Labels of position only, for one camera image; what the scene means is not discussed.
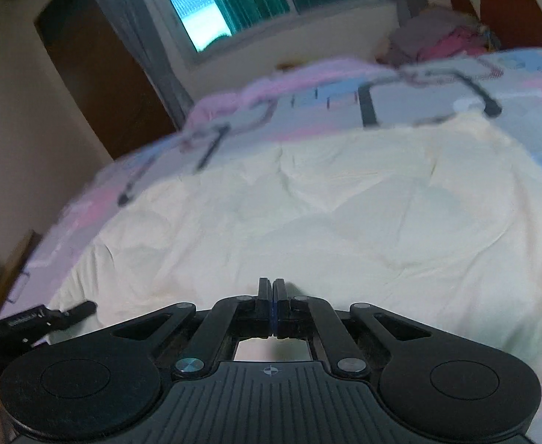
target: white duvet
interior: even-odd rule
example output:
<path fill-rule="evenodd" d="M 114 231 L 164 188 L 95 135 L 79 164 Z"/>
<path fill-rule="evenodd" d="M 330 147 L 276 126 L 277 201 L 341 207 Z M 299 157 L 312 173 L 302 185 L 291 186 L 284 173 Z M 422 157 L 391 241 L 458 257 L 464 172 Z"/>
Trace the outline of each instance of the white duvet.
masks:
<path fill-rule="evenodd" d="M 479 115 L 274 144 L 121 210 L 53 298 L 78 333 L 284 278 L 510 352 L 542 381 L 542 170 Z"/>

